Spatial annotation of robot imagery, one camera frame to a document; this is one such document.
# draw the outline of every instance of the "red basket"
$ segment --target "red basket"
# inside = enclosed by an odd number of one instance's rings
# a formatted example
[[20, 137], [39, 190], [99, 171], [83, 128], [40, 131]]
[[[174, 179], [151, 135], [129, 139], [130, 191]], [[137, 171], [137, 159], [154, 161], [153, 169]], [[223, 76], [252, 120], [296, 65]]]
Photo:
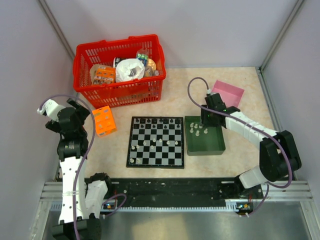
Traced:
[[[112, 66], [115, 57], [135, 58], [137, 51], [148, 49], [154, 60], [158, 76], [140, 80], [92, 85], [90, 69], [94, 64]], [[165, 56], [158, 36], [130, 36], [117, 41], [97, 41], [78, 45], [73, 62], [73, 88], [96, 108], [118, 107], [158, 101], [161, 98], [163, 80], [166, 78]]]

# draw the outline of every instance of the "orange cube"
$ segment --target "orange cube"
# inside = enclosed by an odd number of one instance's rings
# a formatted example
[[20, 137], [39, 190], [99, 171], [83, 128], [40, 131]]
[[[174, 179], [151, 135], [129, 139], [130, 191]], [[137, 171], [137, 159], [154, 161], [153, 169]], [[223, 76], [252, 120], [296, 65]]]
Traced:
[[95, 132], [99, 137], [117, 131], [114, 117], [109, 106], [105, 106], [92, 111], [95, 121]]

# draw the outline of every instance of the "pink paper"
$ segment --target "pink paper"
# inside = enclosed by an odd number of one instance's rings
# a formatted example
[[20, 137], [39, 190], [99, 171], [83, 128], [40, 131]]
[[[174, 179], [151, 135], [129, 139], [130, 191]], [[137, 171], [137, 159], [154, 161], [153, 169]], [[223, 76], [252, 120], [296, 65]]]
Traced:
[[227, 107], [238, 107], [245, 90], [217, 80], [211, 92], [219, 93], [222, 101], [224, 101]]

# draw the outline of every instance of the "chessboard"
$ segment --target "chessboard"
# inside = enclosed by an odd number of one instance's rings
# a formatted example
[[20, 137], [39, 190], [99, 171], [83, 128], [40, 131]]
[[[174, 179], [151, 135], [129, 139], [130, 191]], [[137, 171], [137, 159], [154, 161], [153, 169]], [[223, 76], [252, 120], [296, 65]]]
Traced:
[[183, 119], [132, 117], [127, 168], [185, 168]]

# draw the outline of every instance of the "green tray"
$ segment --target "green tray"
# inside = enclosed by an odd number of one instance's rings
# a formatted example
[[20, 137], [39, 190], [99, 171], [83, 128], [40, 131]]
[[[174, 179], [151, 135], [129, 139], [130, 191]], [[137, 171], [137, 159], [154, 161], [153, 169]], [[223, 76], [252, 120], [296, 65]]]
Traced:
[[[200, 116], [185, 116], [184, 129], [186, 140], [186, 153], [189, 156], [207, 156], [221, 155], [226, 150], [222, 127], [203, 127], [193, 128], [193, 133], [190, 132], [190, 124], [200, 124]], [[196, 136], [196, 131], [200, 131], [200, 135]]]

